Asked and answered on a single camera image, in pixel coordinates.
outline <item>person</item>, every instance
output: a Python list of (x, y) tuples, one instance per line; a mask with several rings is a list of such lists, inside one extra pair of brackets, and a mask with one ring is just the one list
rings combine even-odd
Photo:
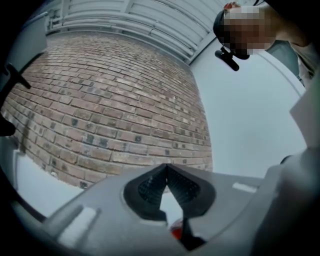
[(298, 26), (267, 3), (258, 6), (227, 3), (215, 19), (213, 32), (223, 46), (243, 55), (267, 50), (276, 40), (288, 41), (298, 56), (299, 76), (306, 89), (320, 63), (314, 45)]

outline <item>white wall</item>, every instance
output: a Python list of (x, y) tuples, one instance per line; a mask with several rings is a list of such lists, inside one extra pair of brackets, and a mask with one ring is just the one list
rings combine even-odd
[(289, 110), (304, 93), (298, 79), (263, 51), (234, 57), (233, 71), (215, 57), (215, 40), (192, 63), (209, 126), (213, 171), (264, 177), (267, 169), (306, 148)]

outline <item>brick wall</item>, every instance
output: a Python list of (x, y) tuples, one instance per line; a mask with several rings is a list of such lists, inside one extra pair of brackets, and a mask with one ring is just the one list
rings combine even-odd
[(134, 39), (48, 38), (3, 108), (41, 168), (85, 188), (121, 168), (176, 163), (212, 170), (205, 112), (190, 69)]

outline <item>white garage door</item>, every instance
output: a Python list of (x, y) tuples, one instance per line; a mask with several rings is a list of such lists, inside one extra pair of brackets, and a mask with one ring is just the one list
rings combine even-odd
[[(189, 64), (215, 38), (217, 13), (229, 0), (53, 0), (47, 33), (103, 31), (144, 40)], [(239, 0), (252, 5), (255, 0)]]

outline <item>black mesh grille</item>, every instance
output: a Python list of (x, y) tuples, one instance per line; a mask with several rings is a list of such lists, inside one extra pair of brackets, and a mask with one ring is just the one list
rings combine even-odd
[(166, 188), (167, 170), (161, 170), (138, 186), (139, 195), (146, 202), (160, 206), (162, 194)]
[(175, 170), (168, 171), (168, 187), (179, 204), (185, 204), (200, 194), (200, 187)]

